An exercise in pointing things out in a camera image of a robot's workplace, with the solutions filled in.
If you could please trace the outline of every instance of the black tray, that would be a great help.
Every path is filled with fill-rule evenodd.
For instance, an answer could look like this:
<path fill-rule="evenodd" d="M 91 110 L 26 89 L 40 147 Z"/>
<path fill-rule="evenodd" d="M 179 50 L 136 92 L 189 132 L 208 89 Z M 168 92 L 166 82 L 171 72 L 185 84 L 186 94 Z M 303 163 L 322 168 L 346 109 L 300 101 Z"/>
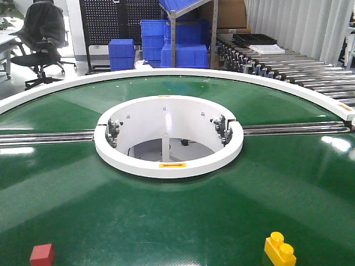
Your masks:
<path fill-rule="evenodd" d="M 236 33 L 233 34 L 233 39 L 243 45 L 261 44 L 261 45 L 273 45 L 277 41 L 264 34 L 247 34 Z"/>

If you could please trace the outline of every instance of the toy block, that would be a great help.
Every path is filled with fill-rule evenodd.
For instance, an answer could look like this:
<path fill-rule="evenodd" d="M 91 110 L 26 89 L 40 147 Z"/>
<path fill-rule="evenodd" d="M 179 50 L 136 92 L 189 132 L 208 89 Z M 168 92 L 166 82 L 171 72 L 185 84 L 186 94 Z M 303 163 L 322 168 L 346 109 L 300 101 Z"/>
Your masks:
<path fill-rule="evenodd" d="M 32 266 L 52 266 L 54 261 L 53 245 L 35 245 L 29 261 Z"/>
<path fill-rule="evenodd" d="M 295 266 L 293 247 L 283 241 L 284 237 L 280 232 L 272 232 L 265 240 L 265 253 L 275 266 Z"/>

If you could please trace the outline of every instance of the white circular rim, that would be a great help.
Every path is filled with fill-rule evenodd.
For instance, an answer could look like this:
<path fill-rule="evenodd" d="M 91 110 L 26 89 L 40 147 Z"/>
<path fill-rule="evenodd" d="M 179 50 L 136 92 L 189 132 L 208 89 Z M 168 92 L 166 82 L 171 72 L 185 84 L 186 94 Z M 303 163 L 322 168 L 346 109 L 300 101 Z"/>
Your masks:
<path fill-rule="evenodd" d="M 244 131 L 239 122 L 235 121 L 235 117 L 231 111 L 229 111 L 224 106 L 209 100 L 181 95 L 169 95 L 169 99 L 198 101 L 199 103 L 213 106 L 213 108 L 225 116 L 226 121 L 229 122 L 228 128 L 233 132 L 233 137 L 229 144 L 212 155 L 178 163 L 140 160 L 127 156 L 126 154 L 123 154 L 112 148 L 106 140 L 105 133 L 107 131 L 108 120 L 113 116 L 113 114 L 115 114 L 120 109 L 125 108 L 126 106 L 133 105 L 142 101 L 156 99 L 161 98 L 160 96 L 150 96 L 126 101 L 122 104 L 110 108 L 102 114 L 94 131 L 94 141 L 97 153 L 105 162 L 114 168 L 137 176 L 153 178 L 184 178 L 198 176 L 217 170 L 230 163 L 240 153 L 243 146 Z"/>
<path fill-rule="evenodd" d="M 243 74 L 222 70 L 209 69 L 188 69 L 188 68 L 155 68 L 144 70 L 123 70 L 107 73 L 100 73 L 94 75 L 87 75 L 77 77 L 73 80 L 56 81 L 55 83 L 42 85 L 31 90 L 15 94 L 3 100 L 0 100 L 0 114 L 15 108 L 16 106 L 36 99 L 47 94 L 69 89 L 74 86 L 80 86 L 89 83 L 100 82 L 103 80 L 134 78 L 141 76 L 164 76 L 164 75 L 178 75 L 178 76 L 203 76 L 208 78 L 220 78 L 227 80 L 236 80 L 247 82 L 251 84 L 266 86 L 276 90 L 284 91 L 286 93 L 298 96 L 312 103 L 315 103 L 332 113 L 338 115 L 344 121 L 352 121 L 355 126 L 355 110 L 340 101 L 327 97 L 323 94 L 317 93 L 313 90 L 304 87 L 286 83 L 275 79 L 264 78 L 261 76 Z"/>

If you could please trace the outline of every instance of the white curtain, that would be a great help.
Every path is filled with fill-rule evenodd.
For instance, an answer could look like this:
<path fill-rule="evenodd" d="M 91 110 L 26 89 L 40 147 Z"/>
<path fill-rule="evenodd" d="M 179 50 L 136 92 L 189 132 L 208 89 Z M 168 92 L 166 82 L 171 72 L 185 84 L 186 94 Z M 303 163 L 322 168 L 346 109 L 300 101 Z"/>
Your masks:
<path fill-rule="evenodd" d="M 245 0 L 248 27 L 279 46 L 337 64 L 354 0 Z"/>

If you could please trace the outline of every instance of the yellow lego brick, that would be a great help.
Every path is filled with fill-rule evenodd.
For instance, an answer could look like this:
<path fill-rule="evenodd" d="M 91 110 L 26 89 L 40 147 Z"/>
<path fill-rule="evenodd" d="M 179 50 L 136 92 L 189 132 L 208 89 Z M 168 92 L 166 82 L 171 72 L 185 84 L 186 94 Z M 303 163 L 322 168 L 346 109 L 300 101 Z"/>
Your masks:
<path fill-rule="evenodd" d="M 272 232 L 265 240 L 265 253 L 275 266 L 295 266 L 293 247 L 283 241 L 284 237 L 280 232 Z"/>

